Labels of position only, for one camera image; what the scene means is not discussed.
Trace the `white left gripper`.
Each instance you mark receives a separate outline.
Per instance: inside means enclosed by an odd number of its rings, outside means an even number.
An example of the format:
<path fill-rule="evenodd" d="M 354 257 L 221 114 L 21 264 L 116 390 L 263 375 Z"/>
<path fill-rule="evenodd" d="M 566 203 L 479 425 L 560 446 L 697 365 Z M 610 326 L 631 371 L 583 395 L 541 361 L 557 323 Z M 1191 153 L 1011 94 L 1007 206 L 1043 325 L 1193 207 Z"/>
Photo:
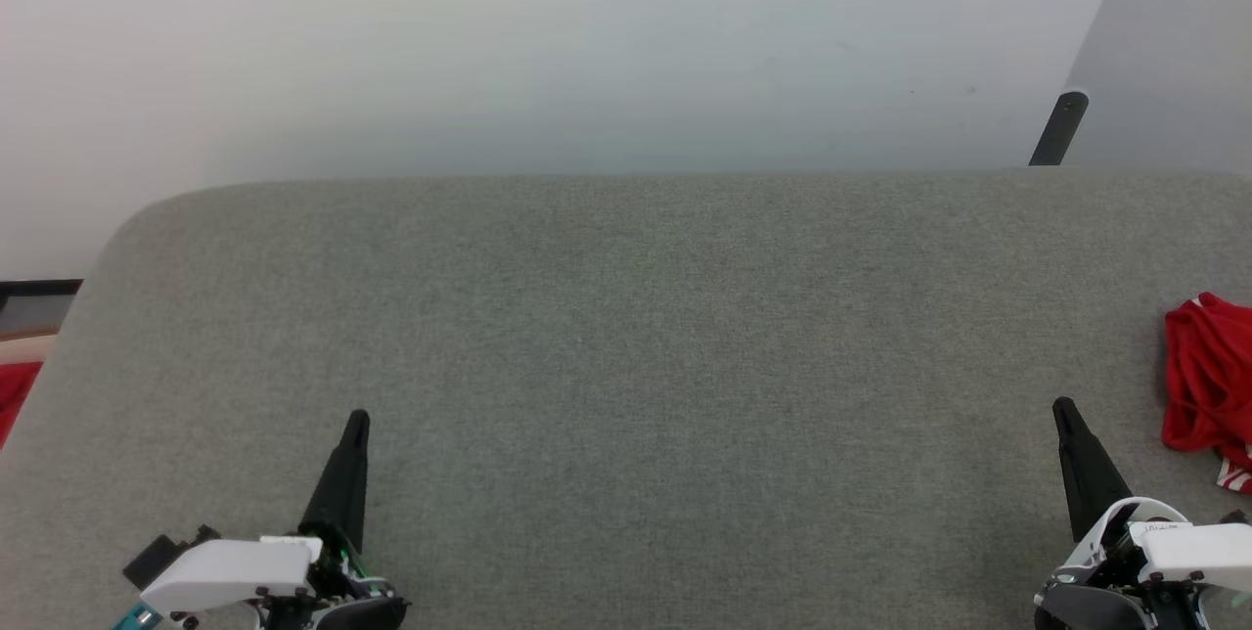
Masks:
<path fill-rule="evenodd" d="M 207 612 L 244 607 L 255 629 L 398 629 L 411 604 L 362 554 L 371 415 L 351 412 L 298 534 L 223 539 L 160 535 L 140 554 L 140 627 L 198 629 Z"/>

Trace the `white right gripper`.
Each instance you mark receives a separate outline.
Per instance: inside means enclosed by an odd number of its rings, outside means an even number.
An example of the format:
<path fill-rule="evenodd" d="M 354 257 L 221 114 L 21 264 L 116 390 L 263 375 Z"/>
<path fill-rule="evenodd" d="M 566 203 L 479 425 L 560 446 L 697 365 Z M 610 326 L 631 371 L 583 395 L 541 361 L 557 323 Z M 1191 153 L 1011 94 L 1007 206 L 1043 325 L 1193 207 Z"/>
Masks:
<path fill-rule="evenodd" d="M 1251 527 L 1234 511 L 1193 524 L 1132 497 L 1075 402 L 1052 402 L 1072 554 L 1035 594 L 1038 629 L 1209 629 L 1208 607 L 1249 607 Z"/>

